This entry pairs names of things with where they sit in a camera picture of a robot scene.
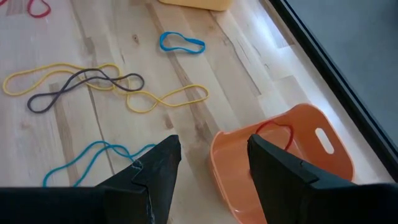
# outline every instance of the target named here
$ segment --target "orange basket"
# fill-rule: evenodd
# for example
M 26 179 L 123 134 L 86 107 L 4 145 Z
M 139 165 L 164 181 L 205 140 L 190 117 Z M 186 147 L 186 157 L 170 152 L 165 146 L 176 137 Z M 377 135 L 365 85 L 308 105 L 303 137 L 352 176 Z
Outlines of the orange basket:
M 289 144 L 287 152 L 352 180 L 354 170 L 349 155 L 325 115 L 312 105 L 300 104 L 267 121 L 231 133 L 219 132 L 211 144 L 210 167 L 223 200 L 238 222 L 267 223 L 249 171 L 247 143 L 256 130 L 281 149 Z M 318 130 L 327 136 L 331 151 L 323 147 Z

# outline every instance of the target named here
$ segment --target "rubber band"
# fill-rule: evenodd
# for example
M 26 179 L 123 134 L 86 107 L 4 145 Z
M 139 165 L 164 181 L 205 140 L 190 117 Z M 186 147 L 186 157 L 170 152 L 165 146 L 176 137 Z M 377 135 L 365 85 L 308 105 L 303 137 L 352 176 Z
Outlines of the rubber band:
M 286 146 L 285 146 L 285 149 L 284 149 L 285 151 L 287 151 L 287 150 L 290 148 L 290 146 L 292 145 L 293 139 L 294 139 L 294 129 L 293 129 L 293 126 L 288 125 L 288 124 L 278 124 L 278 123 L 276 123 L 275 121 L 270 120 L 270 121 L 266 121 L 266 122 L 262 123 L 262 124 L 257 128 L 257 130 L 256 130 L 255 133 L 256 133 L 256 134 L 259 134 L 260 130 L 263 129 L 264 127 L 266 127 L 268 124 L 275 124 L 275 125 L 280 126 L 280 127 L 287 127 L 287 128 L 289 129 L 289 131 L 290 131 L 289 141 L 287 142 L 287 144 L 286 144 Z
M 0 6 L 2 6 L 4 3 L 6 3 L 8 0 L 2 0 L 0 1 Z
M 47 7 L 47 10 L 38 15 L 35 15 L 32 13 L 32 5 L 33 5 L 34 0 L 29 0 L 29 2 L 27 3 L 27 13 L 29 13 L 29 15 L 32 16 L 33 18 L 40 19 L 40 18 L 48 16 L 51 13 L 50 5 L 47 2 L 45 2 L 44 0 L 41 0 L 41 1 Z
M 9 76 L 6 77 L 6 79 L 4 79 L 4 81 L 2 83 L 2 90 L 5 92 L 5 94 L 7 94 L 9 96 L 21 96 L 21 95 L 24 95 L 24 94 L 36 89 L 40 84 L 42 84 L 51 75 L 58 74 L 58 73 L 75 74 L 75 72 L 73 72 L 71 70 L 67 70 L 67 69 L 54 70 L 54 71 L 46 73 L 44 76 L 42 76 L 42 78 L 40 78 L 37 82 L 35 82 L 31 87 L 29 87 L 26 90 L 22 90 L 22 91 L 13 93 L 13 92 L 11 92 L 11 91 L 9 91 L 7 89 L 8 83 L 10 82 L 11 79 L 13 79 L 15 77 L 28 75 L 28 74 L 31 74 L 33 72 L 38 72 L 38 71 L 41 71 L 41 70 L 45 70 L 45 69 L 52 68 L 52 67 L 57 67 L 57 66 L 67 66 L 67 67 L 71 67 L 71 68 L 75 68 L 75 69 L 79 69 L 79 70 L 87 69 L 85 67 L 82 67 L 82 66 L 79 66 L 79 65 L 73 65 L 73 64 L 70 64 L 70 63 L 53 63 L 53 64 L 50 64 L 50 65 L 41 66 L 41 67 L 35 68 L 35 69 L 30 69 L 30 70 L 25 70 L 25 71 L 21 71 L 21 72 L 16 72 L 16 73 L 10 74 Z M 97 69 L 102 69 L 102 68 L 106 68 L 106 67 L 115 68 L 117 73 L 118 73 L 117 77 L 121 77 L 120 68 L 117 65 L 115 65 L 115 64 L 105 63 L 105 64 L 102 64 L 102 65 L 96 67 L 96 68 Z M 128 82 L 128 86 L 131 86 L 131 83 L 130 83 L 130 81 L 128 79 L 127 79 L 127 82 Z M 94 85 L 94 84 L 90 84 L 90 83 L 87 83 L 87 82 L 85 84 L 90 86 L 90 87 L 92 87 L 92 88 L 94 88 L 95 90 L 101 90 L 101 91 L 110 91 L 110 90 L 113 90 L 113 89 L 116 88 L 114 85 L 112 85 L 110 87 L 100 87 L 100 86 L 97 86 L 97 85 Z
M 84 80 L 82 80 L 82 81 L 80 81 L 80 82 L 78 82 L 78 83 L 76 83 L 76 84 L 74 84 L 73 86 L 71 86 L 71 87 L 68 88 L 68 85 L 70 84 L 70 82 L 71 82 L 75 77 L 78 77 L 79 75 L 84 74 L 85 72 L 100 72 L 100 73 L 101 73 L 103 76 L 105 76 L 105 77 L 89 77 L 89 78 L 86 78 L 86 79 L 84 79 Z M 121 86 L 121 85 L 119 85 L 119 84 L 117 83 L 117 81 L 120 81 L 120 80 L 122 80 L 122 79 L 127 79 L 127 78 L 132 77 L 132 76 L 138 77 L 138 78 L 141 80 L 141 86 L 140 86 L 140 87 L 135 88 L 135 89 L 125 88 L 125 87 L 123 87 L 123 86 Z M 88 81 L 90 81 L 90 80 L 94 80 L 94 79 L 102 79 L 102 80 L 110 81 L 114 86 L 116 86 L 116 87 L 118 87 L 119 89 L 122 89 L 122 90 L 124 90 L 124 91 L 126 91 L 126 92 L 133 92 L 133 91 L 141 90 L 141 89 L 144 87 L 144 85 L 145 85 L 145 80 L 144 80 L 144 78 L 143 78 L 142 76 L 136 74 L 136 73 L 130 73 L 130 74 L 125 75 L 125 76 L 123 76 L 123 77 L 110 78 L 110 77 L 107 76 L 107 74 L 105 74 L 102 70 L 100 70 L 100 69 L 98 69 L 98 68 L 87 68 L 87 69 L 80 70 L 79 72 L 76 72 L 76 73 L 73 74 L 71 77 L 69 77 L 68 80 L 65 82 L 65 84 L 62 86 L 62 88 L 61 88 L 59 91 L 50 92 L 50 93 L 38 93 L 38 94 L 34 94 L 33 96 L 31 96 L 31 97 L 28 99 L 28 101 L 27 101 L 27 107 L 28 107 L 28 109 L 29 109 L 31 112 L 33 112 L 33 113 L 45 113 L 45 112 L 47 112 L 47 111 L 54 105 L 54 103 L 58 100 L 58 98 L 59 98 L 62 94 L 67 93 L 67 92 L 73 90 L 74 88 L 78 87 L 79 85 L 81 85 L 81 84 L 83 84 L 83 83 L 86 83 L 86 82 L 88 82 Z M 35 99 L 37 99 L 38 97 L 43 97 L 43 96 L 54 96 L 54 97 L 52 98 L 51 102 L 49 103 L 49 105 L 48 105 L 46 108 L 44 108 L 44 109 L 42 109 L 42 110 L 34 110 L 34 109 L 32 108 L 32 101 L 35 100 Z
M 114 152 L 116 152 L 117 154 L 119 154 L 122 157 L 128 158 L 130 159 L 130 161 L 132 163 L 134 163 L 134 157 L 138 156 L 140 153 L 142 153 L 143 151 L 145 151 L 147 148 L 150 147 L 155 147 L 155 144 L 148 144 L 146 146 L 144 146 L 142 149 L 140 149 L 138 152 L 134 153 L 134 154 L 130 154 L 130 152 L 126 149 L 126 147 L 119 145 L 119 144 L 110 144 L 106 141 L 95 141 L 93 143 L 91 143 L 90 145 L 88 145 L 76 158 L 74 158 L 72 161 L 68 162 L 67 164 L 54 168 L 52 170 L 50 170 L 43 179 L 43 187 L 47 186 L 47 181 L 50 178 L 50 176 L 52 174 L 54 174 L 57 171 L 60 171 L 62 169 L 66 169 L 72 165 L 74 165 L 76 162 L 78 162 L 93 146 L 95 146 L 96 144 L 104 144 L 105 147 L 103 147 L 102 149 L 100 149 L 95 155 L 94 157 L 91 159 L 90 163 L 88 164 L 87 168 L 85 169 L 83 175 L 81 175 L 81 177 L 73 184 L 73 187 L 77 187 L 79 186 L 79 184 L 84 180 L 84 178 L 87 176 L 88 172 L 90 171 L 91 167 L 93 166 L 95 160 L 97 159 L 97 157 L 104 151 L 108 150 L 108 149 L 112 149 Z M 117 149 L 122 149 L 125 154 L 119 152 Z
M 164 40 L 166 39 L 166 37 L 167 37 L 168 35 L 170 35 L 170 34 L 179 35 L 180 37 L 182 37 L 182 38 L 183 38 L 184 40 L 186 40 L 187 42 L 193 43 L 193 44 L 197 44 L 197 45 L 201 46 L 201 49 L 200 49 L 200 50 L 191 50 L 191 49 L 187 49 L 187 48 L 185 48 L 185 47 L 166 47 L 166 46 L 163 44 L 163 42 L 164 42 Z M 203 41 L 198 40 L 198 39 L 194 39 L 194 38 L 187 38 L 187 37 L 184 37 L 184 36 L 183 36 L 182 34 L 180 34 L 179 32 L 164 32 L 162 35 L 160 35 L 160 38 L 159 38 L 159 45 L 160 45 L 160 48 L 161 48 L 162 50 L 166 51 L 166 52 L 169 52 L 169 51 L 171 51 L 171 50 L 184 50 L 184 51 L 186 51 L 186 52 L 188 52 L 188 53 L 190 53 L 190 54 L 200 54 L 200 53 L 202 53 L 202 52 L 204 52 L 204 51 L 206 50 L 206 44 L 205 44 Z
M 54 71 L 46 73 L 37 82 L 35 82 L 31 87 L 29 87 L 26 90 L 17 91 L 17 92 L 11 92 L 11 91 L 9 91 L 7 89 L 8 83 L 15 77 L 28 75 L 28 74 L 31 74 L 32 72 L 38 72 L 38 71 L 41 71 L 41 70 L 44 70 L 44 69 L 57 67 L 57 66 L 67 66 L 67 67 L 71 67 L 71 68 L 75 68 L 75 69 L 81 69 L 81 70 L 85 70 L 85 71 L 94 70 L 94 71 L 97 71 L 97 72 L 101 72 L 105 77 L 107 77 L 107 75 L 103 71 L 101 71 L 101 69 L 106 68 L 106 67 L 113 67 L 113 68 L 116 69 L 118 75 L 117 75 L 116 78 L 109 78 L 109 77 L 108 78 L 103 78 L 103 77 L 82 78 L 82 77 L 78 76 L 75 72 L 73 72 L 71 70 L 60 69 L 60 70 L 54 70 Z M 72 65 L 70 63 L 53 63 L 51 65 L 46 65 L 46 66 L 42 66 L 42 67 L 39 67 L 39 68 L 31 69 L 31 70 L 16 72 L 16 73 L 13 73 L 13 74 L 9 75 L 8 77 L 6 77 L 6 79 L 4 79 L 3 84 L 2 84 L 2 89 L 5 92 L 5 94 L 7 94 L 9 96 L 21 96 L 21 95 L 24 95 L 26 93 L 29 93 L 29 92 L 33 91 L 39 85 L 41 85 L 48 77 L 50 77 L 52 75 L 55 75 L 55 74 L 58 74 L 58 73 L 71 73 L 71 74 L 73 74 L 72 75 L 73 77 L 78 77 L 80 79 L 80 82 L 75 84 L 75 85 L 73 85 L 73 86 L 71 86 L 71 87 L 69 87 L 69 88 L 67 88 L 67 86 L 68 86 L 68 84 L 70 82 L 70 81 L 67 81 L 66 86 L 64 85 L 64 87 L 62 88 L 62 92 L 61 93 L 59 91 L 56 91 L 56 92 L 50 92 L 50 93 L 39 93 L 39 94 L 36 94 L 36 95 L 32 96 L 29 99 L 29 101 L 28 101 L 28 108 L 32 112 L 34 112 L 34 113 L 44 113 L 44 112 L 48 111 L 50 109 L 50 107 L 53 105 L 53 103 L 55 102 L 55 100 L 57 100 L 57 99 L 53 98 L 53 101 L 50 103 L 50 105 L 47 108 L 45 108 L 44 110 L 35 111 L 35 110 L 33 110 L 31 108 L 30 105 L 31 105 L 32 101 L 34 99 L 36 99 L 37 97 L 55 95 L 56 96 L 55 98 L 58 98 L 60 94 L 68 92 L 68 91 L 74 89 L 77 85 L 80 85 L 82 83 L 88 85 L 90 88 L 94 88 L 95 90 L 100 90 L 100 91 L 112 91 L 112 90 L 115 90 L 115 92 L 118 93 L 119 95 L 126 96 L 126 106 L 127 106 L 127 108 L 129 110 L 135 112 L 135 113 L 148 113 L 148 112 L 152 111 L 158 104 L 162 104 L 162 105 L 165 105 L 165 106 L 168 106 L 168 107 L 171 107 L 171 108 L 176 108 L 176 107 L 179 107 L 179 106 L 184 106 L 184 105 L 189 105 L 189 104 L 192 104 L 192 103 L 198 103 L 198 102 L 204 101 L 207 98 L 209 98 L 209 96 L 210 96 L 209 90 L 206 87 L 204 87 L 203 85 L 197 85 L 197 84 L 187 85 L 187 86 L 184 86 L 182 88 L 179 88 L 178 90 L 173 90 L 173 91 L 167 93 L 166 95 L 161 96 L 160 98 L 158 98 L 157 96 L 153 95 L 152 93 L 150 93 L 148 91 L 140 90 L 142 88 L 142 86 L 140 88 L 138 88 L 138 89 L 134 89 L 133 90 L 133 89 L 131 89 L 131 82 L 130 82 L 129 79 L 127 79 L 127 77 L 131 76 L 131 75 L 138 76 L 142 80 L 142 84 L 144 84 L 144 79 L 140 75 L 134 74 L 134 73 L 128 74 L 128 75 L 122 77 L 120 68 L 117 65 L 111 64 L 111 63 L 106 63 L 106 64 L 100 65 L 100 66 L 98 66 L 96 68 L 84 68 L 84 67 L 81 67 L 81 66 L 78 66 L 78 65 Z M 94 78 L 99 78 L 99 79 L 108 80 L 108 81 L 112 81 L 113 80 L 113 81 L 115 81 L 115 83 L 113 83 L 109 87 L 100 87 L 98 85 L 90 84 L 90 83 L 87 82 L 87 81 L 89 81 L 91 79 L 94 79 Z M 117 83 L 119 83 L 123 78 L 125 78 L 125 80 L 127 80 L 128 90 L 124 89 L 123 87 L 117 86 Z M 168 96 L 174 95 L 174 94 L 176 94 L 176 93 L 178 93 L 180 91 L 183 91 L 183 90 L 186 90 L 186 89 L 189 89 L 189 88 L 200 88 L 200 89 L 202 89 L 205 92 L 205 96 L 202 97 L 202 98 L 196 99 L 196 100 L 191 100 L 191 101 L 184 102 L 184 103 L 179 103 L 179 104 L 171 104 L 171 103 L 167 103 L 167 102 L 164 101 L 164 99 L 167 98 Z M 131 99 L 133 94 L 138 94 L 138 93 L 144 94 L 146 96 L 149 96 L 152 99 L 154 99 L 156 102 L 148 110 L 135 109 L 135 108 L 133 108 L 131 106 L 130 99 Z
M 187 102 L 178 103 L 178 104 L 171 104 L 171 103 L 166 103 L 165 101 L 163 101 L 163 100 L 164 100 L 165 98 L 167 98 L 168 96 L 174 95 L 174 94 L 176 94 L 176 93 L 178 93 L 178 92 L 184 91 L 184 90 L 189 89 L 189 88 L 200 88 L 200 89 L 202 89 L 202 90 L 205 92 L 205 96 L 202 97 L 202 98 L 200 98 L 200 99 L 197 99 L 197 100 L 187 101 Z M 130 104 L 130 97 L 131 97 L 132 95 L 140 94 L 140 93 L 141 93 L 141 94 L 145 94 L 145 95 L 147 95 L 147 96 L 153 98 L 153 99 L 156 101 L 156 102 L 152 105 L 152 107 L 149 108 L 148 110 L 137 110 L 137 109 L 134 109 L 134 108 L 131 106 L 131 104 Z M 176 107 L 179 107 L 179 106 L 185 106 L 185 105 L 189 105 L 189 104 L 192 104 L 192 103 L 198 103 L 198 102 L 201 102 L 201 101 L 206 100 L 207 98 L 209 98 L 209 90 L 208 90 L 206 87 L 204 87 L 203 85 L 192 84 L 192 85 L 187 85 L 187 86 L 184 86 L 184 87 L 182 87 L 182 88 L 179 88 L 178 90 L 170 91 L 168 94 L 166 94 L 166 95 L 164 95 L 164 96 L 161 96 L 160 98 L 156 97 L 155 95 L 153 95 L 152 93 L 150 93 L 150 92 L 148 92 L 148 91 L 143 91 L 143 90 L 141 90 L 141 91 L 134 91 L 134 92 L 131 92 L 131 93 L 128 93 L 128 94 L 127 94 L 126 103 L 127 103 L 127 108 L 129 108 L 129 109 L 130 109 L 131 111 L 133 111 L 133 112 L 136 112 L 136 113 L 148 113 L 148 112 L 150 112 L 151 110 L 153 110 L 159 103 L 160 103 L 160 104 L 163 104 L 163 105 L 165 105 L 165 106 L 171 107 L 171 108 L 176 108 Z

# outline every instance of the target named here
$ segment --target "wooden floor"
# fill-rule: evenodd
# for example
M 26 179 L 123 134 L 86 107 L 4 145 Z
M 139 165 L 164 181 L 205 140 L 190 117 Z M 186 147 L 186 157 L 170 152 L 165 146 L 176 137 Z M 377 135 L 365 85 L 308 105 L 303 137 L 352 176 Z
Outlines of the wooden floor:
M 40 186 L 50 169 L 70 161 L 95 140 L 122 144 L 134 152 L 178 134 L 183 159 L 169 222 L 234 223 L 208 172 L 213 136 L 298 103 L 311 103 L 327 115 L 352 157 L 356 183 L 392 181 L 274 9 L 262 1 L 234 0 L 230 10 L 210 12 L 156 0 L 48 0 L 52 13 L 45 19 L 27 15 L 27 0 L 10 0 L 0 7 L 1 81 L 10 73 L 55 62 L 85 67 L 116 63 L 124 73 L 141 74 L 146 79 L 144 89 L 155 95 L 190 83 L 210 90 L 204 103 L 158 106 L 147 114 L 128 111 L 124 98 L 114 93 L 85 86 L 63 95 L 48 113 L 27 109 L 31 95 L 60 88 L 68 75 L 52 77 L 24 96 L 2 93 L 0 185 Z M 35 3 L 34 11 L 41 9 Z M 158 43 L 164 31 L 204 40 L 206 51 L 165 53 Z M 172 39 L 171 44 L 181 43 Z M 17 78 L 10 89 L 23 90 L 43 74 Z M 176 103 L 200 94 L 187 91 L 169 100 Z M 48 102 L 38 100 L 34 107 L 43 108 Z M 153 102 L 134 96 L 131 103 L 145 109 Z M 56 173 L 49 185 L 73 184 L 90 156 Z M 103 154 L 81 185 L 94 186 L 128 165 L 115 153 Z

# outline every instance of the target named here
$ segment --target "yellow rubber band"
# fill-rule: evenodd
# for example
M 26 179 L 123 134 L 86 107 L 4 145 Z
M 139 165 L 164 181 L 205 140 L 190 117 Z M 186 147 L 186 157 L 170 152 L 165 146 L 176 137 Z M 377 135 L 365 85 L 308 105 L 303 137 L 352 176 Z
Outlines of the yellow rubber band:
M 176 94 L 176 93 L 178 93 L 180 91 L 184 91 L 184 90 L 189 89 L 189 88 L 201 88 L 205 92 L 205 96 L 203 98 L 200 98 L 200 99 L 197 99 L 197 100 L 192 100 L 192 101 L 188 101 L 188 102 L 184 102 L 184 103 L 178 103 L 178 104 L 171 104 L 171 103 L 166 103 L 165 101 L 163 101 L 168 96 L 171 96 L 173 94 Z M 156 100 L 156 103 L 154 103 L 152 105 L 152 107 L 149 108 L 148 110 L 137 110 L 137 109 L 134 109 L 130 105 L 130 97 L 132 95 L 135 95 L 135 94 L 145 94 L 145 95 L 153 98 L 154 100 Z M 171 107 L 171 108 L 176 108 L 176 107 L 179 107 L 179 106 L 189 105 L 189 104 L 192 104 L 192 103 L 198 103 L 198 102 L 206 100 L 207 98 L 209 98 L 209 90 L 206 87 L 204 87 L 203 85 L 192 84 L 192 85 L 184 86 L 184 87 L 179 88 L 177 90 L 170 91 L 168 94 L 166 94 L 166 95 L 164 95 L 164 96 L 162 96 L 160 98 L 158 98 L 155 95 L 153 95 L 152 93 L 150 93 L 148 91 L 144 91 L 144 90 L 130 92 L 127 95 L 126 104 L 127 104 L 127 108 L 129 108 L 129 110 L 131 110 L 133 112 L 136 112 L 136 113 L 148 113 L 151 110 L 153 110 L 159 103 L 163 104 L 165 106 Z
M 76 72 L 74 72 L 74 71 L 66 70 L 66 69 L 54 70 L 54 71 L 48 72 L 47 74 L 45 74 L 44 76 L 42 76 L 42 78 L 40 78 L 37 82 L 35 82 L 31 87 L 29 87 L 29 88 L 26 89 L 26 90 L 22 90 L 22 91 L 13 93 L 13 92 L 10 92 L 10 91 L 7 89 L 7 85 L 8 85 L 8 83 L 9 83 L 9 81 L 10 81 L 11 79 L 15 78 L 15 77 L 18 77 L 18 76 L 21 76 L 21 75 L 28 75 L 28 74 L 30 74 L 30 73 L 32 73 L 32 72 L 38 72 L 38 71 L 41 71 L 41 70 L 44 70 L 44 69 L 48 69 L 48 68 L 52 68 L 52 67 L 57 67 L 57 66 L 68 66 L 68 67 L 75 68 L 75 69 L 78 69 L 78 70 L 85 69 L 85 67 L 81 67 L 81 66 L 78 66 L 78 65 L 73 65 L 73 64 L 70 64 L 70 63 L 53 63 L 53 64 L 50 64 L 50 65 L 45 65 L 45 66 L 42 66 L 42 67 L 39 67 L 39 68 L 35 68 L 35 69 L 30 69 L 30 70 L 25 70 L 25 71 L 21 71 L 21 72 L 16 72 L 16 73 L 13 73 L 13 74 L 9 75 L 9 76 L 3 81 L 3 83 L 2 83 L 2 90 L 3 90 L 7 95 L 10 95 L 10 96 L 21 96 L 21 95 L 24 95 L 24 94 L 26 94 L 26 93 L 28 93 L 28 92 L 30 92 L 30 91 L 36 89 L 40 84 L 42 84 L 42 83 L 43 83 L 49 76 L 51 76 L 51 75 L 54 75 L 54 74 L 57 74 L 57 73 L 70 73 L 70 74 L 76 73 Z M 118 77 L 121 77 L 120 68 L 119 68 L 117 65 L 115 65 L 115 64 L 112 64 L 112 63 L 105 63 L 105 64 L 102 64 L 102 65 L 98 66 L 97 68 L 98 68 L 98 69 L 101 69 L 101 68 L 106 68 L 106 67 L 113 67 L 113 68 L 115 68 L 115 69 L 117 70 L 117 72 L 118 72 Z M 88 82 L 86 82 L 85 84 L 88 85 L 88 86 L 90 86 L 90 87 L 92 87 L 92 88 L 94 88 L 94 89 L 96 89 L 96 90 L 101 90 L 101 91 L 110 91 L 110 90 L 113 90 L 113 89 L 115 88 L 114 85 L 112 85 L 112 86 L 110 86 L 110 87 L 100 87 L 100 86 L 96 86 L 96 85 L 94 85 L 94 84 L 90 84 L 90 83 L 88 83 Z
M 22 90 L 22 91 L 18 91 L 18 92 L 14 92 L 14 93 L 13 93 L 13 92 L 11 92 L 11 91 L 9 91 L 9 90 L 7 89 L 8 83 L 10 82 L 11 79 L 13 79 L 13 78 L 15 78 L 15 77 L 23 76 L 23 75 L 28 75 L 28 74 L 30 74 L 30 73 L 32 73 L 32 72 L 38 72 L 38 71 L 41 71 L 41 70 L 45 70 L 45 69 L 52 68 L 52 67 L 57 67 L 57 66 L 67 66 L 67 67 L 71 67 L 71 68 L 74 68 L 74 69 L 77 69 L 77 70 L 86 69 L 85 67 L 78 66 L 78 65 L 73 65 L 73 64 L 70 64 L 70 63 L 53 63 L 53 64 L 50 64 L 50 65 L 45 65 L 45 66 L 42 66 L 42 67 L 39 67 L 39 68 L 35 68 L 35 69 L 30 69 L 30 70 L 25 70 L 25 71 L 21 71 L 21 72 L 16 72 L 16 73 L 13 73 L 13 74 L 9 75 L 9 76 L 6 77 L 6 79 L 3 81 L 3 83 L 2 83 L 2 89 L 3 89 L 3 91 L 5 92 L 5 94 L 7 94 L 7 95 L 9 95 L 9 96 L 21 96 L 21 95 L 25 95 L 26 93 L 31 92 L 32 90 L 36 89 L 39 85 L 41 85 L 41 84 L 42 84 L 49 76 L 51 76 L 51 75 L 58 74 L 58 73 L 69 73 L 69 74 L 74 74 L 74 73 L 76 73 L 76 72 L 74 72 L 74 71 L 72 71 L 72 70 L 67 70 L 67 69 L 54 70 L 54 71 L 51 71 L 51 72 L 46 73 L 46 74 L 45 74 L 44 76 L 42 76 L 37 82 L 35 82 L 31 87 L 29 87 L 29 88 L 26 89 L 26 90 Z M 106 68 L 106 67 L 113 67 L 113 68 L 115 68 L 116 71 L 117 71 L 117 73 L 118 73 L 118 76 L 117 76 L 117 77 L 121 77 L 121 76 L 122 76 L 120 68 L 119 68 L 117 65 L 113 64 L 113 63 L 104 63 L 104 64 L 102 64 L 102 65 L 100 65 L 100 66 L 98 66 L 98 67 L 96 67 L 96 68 L 102 69 L 102 68 Z M 152 93 L 150 93 L 150 92 L 148 92 L 148 91 L 144 91 L 144 90 L 134 91 L 134 92 L 126 92 L 126 91 L 118 90 L 118 89 L 115 87 L 115 85 L 112 85 L 112 86 L 110 86 L 110 87 L 100 87 L 100 86 L 98 86 L 98 85 L 90 84 L 90 83 L 88 83 L 88 82 L 86 82 L 85 84 L 88 85 L 88 86 L 91 87 L 91 88 L 94 88 L 95 90 L 100 90 L 100 91 L 111 91 L 111 90 L 115 90 L 116 93 L 118 93 L 118 94 L 120 94 L 120 95 L 126 96 L 126 106 L 127 106 L 127 108 L 128 108 L 129 110 L 135 112 L 135 113 L 148 113 L 148 112 L 152 111 L 159 103 L 160 103 L 160 104 L 163 104 L 163 105 L 165 105 L 165 106 L 171 107 L 171 108 L 176 108 L 176 107 L 179 107 L 179 106 L 189 105 L 189 104 L 192 104 L 192 103 L 198 103 L 198 102 L 204 101 L 204 100 L 206 100 L 207 98 L 209 98 L 209 91 L 208 91 L 208 89 L 207 89 L 206 87 L 204 87 L 203 85 L 197 85 L 197 84 L 187 85 L 187 86 L 184 86 L 184 87 L 179 88 L 179 89 L 177 89 L 177 90 L 173 90 L 173 91 L 167 93 L 166 95 L 164 95 L 164 96 L 162 96 L 162 97 L 160 97 L 160 98 L 158 98 L 157 96 L 153 95 Z M 130 82 L 128 79 L 127 79 L 127 85 L 128 85 L 128 88 L 131 88 L 131 82 Z M 178 93 L 178 92 L 180 92 L 180 91 L 184 91 L 184 90 L 189 89 L 189 88 L 200 88 L 200 89 L 202 89 L 202 90 L 205 92 L 205 96 L 204 96 L 203 98 L 200 98 L 200 99 L 197 99 L 197 100 L 192 100 L 192 101 L 188 101 L 188 102 L 184 102 L 184 103 L 179 103 L 179 104 L 171 104 L 171 103 L 166 103 L 165 101 L 163 101 L 163 100 L 164 100 L 165 98 L 167 98 L 168 96 L 173 95 L 173 94 L 176 94 L 176 93 Z M 134 108 L 131 106 L 131 104 L 130 104 L 130 97 L 131 97 L 132 95 L 134 95 L 134 94 L 144 94 L 144 95 L 147 95 L 147 96 L 153 98 L 156 102 L 155 102 L 155 103 L 152 105 L 152 107 L 149 108 L 148 110 L 137 110 L 137 109 L 134 109 Z

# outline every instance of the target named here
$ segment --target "blue rubber band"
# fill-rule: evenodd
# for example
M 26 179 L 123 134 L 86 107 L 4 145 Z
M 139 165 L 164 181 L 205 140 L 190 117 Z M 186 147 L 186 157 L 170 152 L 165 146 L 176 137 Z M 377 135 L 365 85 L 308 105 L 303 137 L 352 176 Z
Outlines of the blue rubber band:
M 124 146 L 122 146 L 122 145 L 119 145 L 119 144 L 110 144 L 110 143 L 108 143 L 108 142 L 106 142 L 106 141 L 95 141 L 95 142 L 91 143 L 90 145 L 88 145 L 88 146 L 85 148 L 85 150 L 83 150 L 83 152 L 81 152 L 80 155 L 77 156 L 76 158 L 74 158 L 72 161 L 68 162 L 67 164 L 65 164 L 65 165 L 63 165 L 63 166 L 60 166 L 60 167 L 57 167 L 57 168 L 55 168 L 55 169 L 50 170 L 50 172 L 48 172 L 48 173 L 45 175 L 45 177 L 44 177 L 44 180 L 43 180 L 43 187 L 46 187 L 46 186 L 47 186 L 47 180 L 49 179 L 49 177 L 50 177 L 53 173 L 55 173 L 56 171 L 60 171 L 60 170 L 62 170 L 62 169 L 65 169 L 65 168 L 67 168 L 67 167 L 70 167 L 71 165 L 73 165 L 74 163 L 76 163 L 77 161 L 79 161 L 79 159 L 81 159 L 81 158 L 82 158 L 94 145 L 96 145 L 96 144 L 104 144 L 105 147 L 103 147 L 102 149 L 100 149 L 100 150 L 94 155 L 94 157 L 92 158 L 92 160 L 91 160 L 90 163 L 88 164 L 86 170 L 84 171 L 83 175 L 76 181 L 75 184 L 73 184 L 73 187 L 77 187 L 77 186 L 84 180 L 84 178 L 86 177 L 86 175 L 87 175 L 88 172 L 90 171 L 91 166 L 93 166 L 93 164 L 94 164 L 95 160 L 97 159 L 97 157 L 98 157 L 103 151 L 106 151 L 107 149 L 113 149 L 113 151 L 116 152 L 117 154 L 119 154 L 120 156 L 123 156 L 123 157 L 125 157 L 125 158 L 128 158 L 128 159 L 130 159 L 131 162 L 134 162 L 134 159 L 133 159 L 134 157 L 138 156 L 140 153 L 142 153 L 143 151 L 145 151 L 147 148 L 156 146 L 155 144 L 148 144 L 148 145 L 144 146 L 140 151 L 134 153 L 133 155 L 130 155 L 130 152 L 126 149 L 126 147 L 124 147 Z M 119 152 L 118 150 L 116 150 L 117 148 L 118 148 L 118 149 L 122 149 L 122 150 L 125 152 L 125 154 L 123 154 L 123 153 Z
M 191 50 L 191 49 L 186 49 L 185 47 L 166 47 L 163 44 L 163 41 L 166 39 L 166 37 L 169 34 L 179 35 L 180 37 L 182 37 L 187 42 L 200 45 L 200 46 L 202 46 L 202 48 L 200 50 Z M 200 54 L 200 53 L 202 53 L 202 52 L 204 52 L 206 50 L 206 44 L 203 41 L 198 40 L 198 39 L 194 39 L 194 38 L 186 38 L 182 34 L 180 34 L 179 32 L 164 32 L 162 35 L 160 35 L 159 45 L 160 45 L 160 48 L 162 50 L 166 51 L 166 52 L 169 52 L 171 50 L 184 50 L 184 51 L 186 51 L 186 52 L 188 52 L 190 54 Z

